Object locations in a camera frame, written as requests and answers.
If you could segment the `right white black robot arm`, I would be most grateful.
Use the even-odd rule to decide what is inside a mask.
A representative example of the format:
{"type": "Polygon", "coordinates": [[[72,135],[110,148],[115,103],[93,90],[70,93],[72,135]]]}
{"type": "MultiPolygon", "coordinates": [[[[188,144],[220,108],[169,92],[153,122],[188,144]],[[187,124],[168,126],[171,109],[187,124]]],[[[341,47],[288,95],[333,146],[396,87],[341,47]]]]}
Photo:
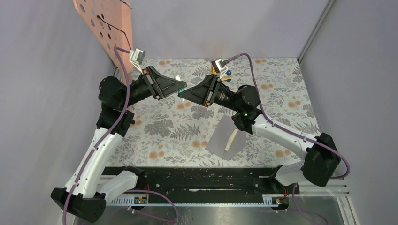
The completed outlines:
{"type": "Polygon", "coordinates": [[[341,161],[330,135],[301,133],[264,115],[254,86],[242,85],[234,92],[217,76],[206,75],[202,82],[178,93],[178,96],[204,107],[217,104],[233,110],[236,114],[232,120],[238,130],[267,138],[299,156],[300,162],[276,169],[274,177],[269,180],[269,187],[275,193],[281,193],[287,186],[302,181],[324,187],[341,161]]]}

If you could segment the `beige lined letter paper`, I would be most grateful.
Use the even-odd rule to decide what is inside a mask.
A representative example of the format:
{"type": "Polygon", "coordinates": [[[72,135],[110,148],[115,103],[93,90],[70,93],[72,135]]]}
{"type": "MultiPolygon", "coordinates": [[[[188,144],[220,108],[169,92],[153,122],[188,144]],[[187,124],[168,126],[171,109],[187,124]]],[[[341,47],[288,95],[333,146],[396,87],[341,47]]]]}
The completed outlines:
{"type": "Polygon", "coordinates": [[[227,144],[226,144],[226,146],[225,146],[225,151],[229,151],[229,149],[231,148],[231,146],[232,146],[232,144],[233,144],[233,142],[234,142],[234,140],[235,140],[237,134],[238,134],[238,129],[235,129],[235,130],[231,133],[231,135],[230,135],[229,138],[228,138],[227,144]]]}

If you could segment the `grey lavender envelope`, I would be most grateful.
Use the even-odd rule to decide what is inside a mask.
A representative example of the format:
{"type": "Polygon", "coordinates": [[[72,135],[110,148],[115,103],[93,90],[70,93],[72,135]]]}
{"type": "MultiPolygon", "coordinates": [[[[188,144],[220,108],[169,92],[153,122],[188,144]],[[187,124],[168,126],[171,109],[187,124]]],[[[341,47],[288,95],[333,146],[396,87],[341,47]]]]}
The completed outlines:
{"type": "Polygon", "coordinates": [[[225,151],[228,138],[235,129],[238,128],[235,126],[232,118],[230,116],[224,115],[218,123],[205,149],[210,153],[221,157],[222,159],[231,160],[246,146],[247,133],[238,129],[238,134],[231,148],[229,151],[225,151]]]}

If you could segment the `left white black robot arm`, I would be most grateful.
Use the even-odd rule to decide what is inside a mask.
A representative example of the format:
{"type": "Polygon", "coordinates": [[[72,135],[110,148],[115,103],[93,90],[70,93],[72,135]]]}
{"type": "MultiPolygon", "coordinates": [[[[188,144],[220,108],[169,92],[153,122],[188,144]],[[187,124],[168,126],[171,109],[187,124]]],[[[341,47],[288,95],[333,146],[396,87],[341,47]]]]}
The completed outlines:
{"type": "Polygon", "coordinates": [[[124,167],[105,184],[99,181],[110,156],[134,122],[134,113],[128,107],[149,97],[163,99],[186,86],[183,81],[163,76],[152,66],[144,68],[132,83],[123,84],[113,76],[101,81],[101,113],[92,142],[70,180],[51,193],[65,214],[94,223],[106,205],[125,191],[139,193],[147,189],[143,170],[133,166],[124,167]]]}

